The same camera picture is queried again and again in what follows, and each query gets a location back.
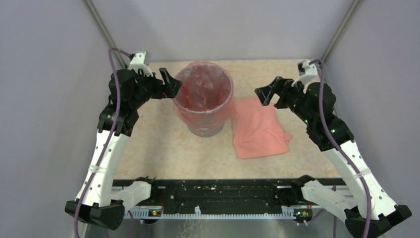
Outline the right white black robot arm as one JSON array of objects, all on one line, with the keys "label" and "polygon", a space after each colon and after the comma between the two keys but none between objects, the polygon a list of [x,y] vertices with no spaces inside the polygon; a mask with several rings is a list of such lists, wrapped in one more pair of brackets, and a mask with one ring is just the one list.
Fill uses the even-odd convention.
[{"label": "right white black robot arm", "polygon": [[255,89],[268,106],[274,95],[277,109],[290,109],[306,124],[310,140],[338,170],[351,195],[346,196],[304,175],[292,182],[290,197],[296,204],[315,203],[341,220],[355,238],[376,238],[411,217],[406,205],[397,204],[381,187],[359,152],[346,123],[333,114],[336,96],[320,82],[304,86],[282,77]]}]

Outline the grey plastic trash bin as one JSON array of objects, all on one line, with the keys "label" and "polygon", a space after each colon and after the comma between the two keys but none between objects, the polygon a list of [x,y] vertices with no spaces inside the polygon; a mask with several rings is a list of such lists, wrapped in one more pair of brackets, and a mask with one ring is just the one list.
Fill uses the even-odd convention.
[{"label": "grey plastic trash bin", "polygon": [[220,133],[222,131],[222,129],[224,128],[225,123],[221,123],[217,126],[210,126],[210,127],[197,127],[197,128],[193,128],[193,127],[188,127],[188,129],[190,130],[191,133],[193,133],[195,136],[198,137],[212,137],[217,135],[218,133]]}]

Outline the translucent red trash bag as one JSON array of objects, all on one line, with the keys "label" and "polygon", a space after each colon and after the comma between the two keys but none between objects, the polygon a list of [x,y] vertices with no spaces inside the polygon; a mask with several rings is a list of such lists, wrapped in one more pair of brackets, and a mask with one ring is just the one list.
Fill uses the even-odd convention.
[{"label": "translucent red trash bag", "polygon": [[225,123],[234,112],[234,84],[230,73],[209,61],[194,61],[176,79],[183,82],[173,99],[173,111],[187,127]]}]

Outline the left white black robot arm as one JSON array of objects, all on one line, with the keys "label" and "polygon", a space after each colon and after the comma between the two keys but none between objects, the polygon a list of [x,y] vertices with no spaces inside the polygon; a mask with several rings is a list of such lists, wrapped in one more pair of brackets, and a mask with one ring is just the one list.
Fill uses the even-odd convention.
[{"label": "left white black robot arm", "polygon": [[159,72],[161,79],[143,69],[120,69],[111,74],[108,104],[99,116],[87,176],[76,198],[65,205],[65,212],[77,222],[116,230],[138,203],[153,205],[158,201],[153,178],[139,177],[117,192],[112,187],[122,151],[139,118],[138,109],[150,99],[175,98],[183,85],[166,68]]}]

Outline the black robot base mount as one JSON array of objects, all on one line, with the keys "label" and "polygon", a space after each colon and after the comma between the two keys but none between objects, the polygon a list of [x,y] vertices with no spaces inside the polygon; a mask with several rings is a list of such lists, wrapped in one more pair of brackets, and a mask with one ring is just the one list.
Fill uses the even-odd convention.
[{"label": "black robot base mount", "polygon": [[289,207],[314,208],[314,202],[298,199],[291,178],[253,179],[151,179],[150,198],[140,207],[163,207],[165,215],[281,214]]}]

